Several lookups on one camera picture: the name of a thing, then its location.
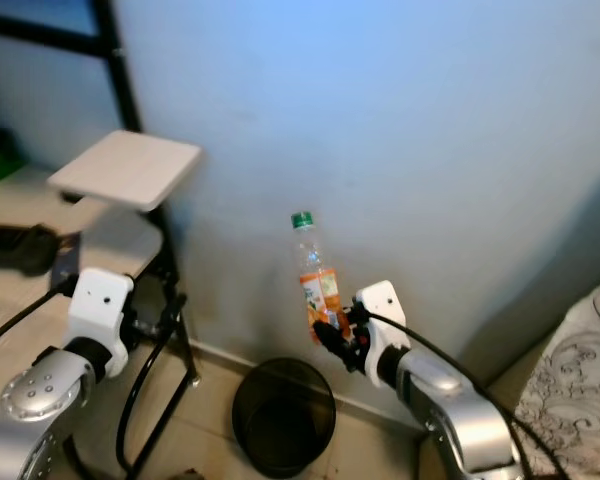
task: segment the metal frame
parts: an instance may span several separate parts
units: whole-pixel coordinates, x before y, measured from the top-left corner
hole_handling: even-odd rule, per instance
[[[133,99],[131,82],[125,66],[125,52],[118,36],[111,2],[110,0],[90,0],[89,7],[96,24],[96,35],[76,33],[1,16],[0,35],[67,52],[89,55],[105,61],[111,86],[115,92],[116,106],[124,128],[133,132],[141,132],[142,123]],[[158,329],[157,333],[148,335],[143,330],[136,332],[138,337],[155,343],[155,347],[136,378],[118,425],[116,458],[120,466],[127,472],[126,478],[129,480],[137,478],[142,471],[167,422],[182,399],[187,386],[196,385],[199,381],[198,372],[193,361],[193,351],[189,345],[189,338],[182,315],[184,296],[177,294],[176,285],[179,275],[164,208],[158,206],[155,210],[145,214],[145,218],[160,229],[163,235],[163,242],[160,252],[141,276],[148,274],[160,280],[166,307],[163,312],[163,318],[161,318],[161,322],[159,323],[161,328]],[[186,373],[141,449],[140,454],[133,463],[130,463],[124,456],[124,444],[126,427],[133,404],[149,370],[172,337],[175,337],[175,344],[178,347],[178,353],[186,368]],[[73,469],[81,478],[88,480],[96,478],[81,462],[73,437],[70,437],[65,442],[64,451]]]

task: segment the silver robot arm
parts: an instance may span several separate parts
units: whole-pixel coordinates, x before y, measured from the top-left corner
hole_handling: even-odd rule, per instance
[[[401,331],[369,316],[406,326],[390,282],[360,290],[348,316],[353,341],[330,325],[314,324],[325,347],[349,371],[364,373],[377,388],[391,387],[431,433],[452,480],[522,480],[520,452],[504,418],[460,372],[429,351],[411,349]]]
[[[0,480],[46,478],[96,384],[124,368],[120,323],[132,289],[122,275],[94,268],[81,273],[65,346],[47,348],[0,396]]]

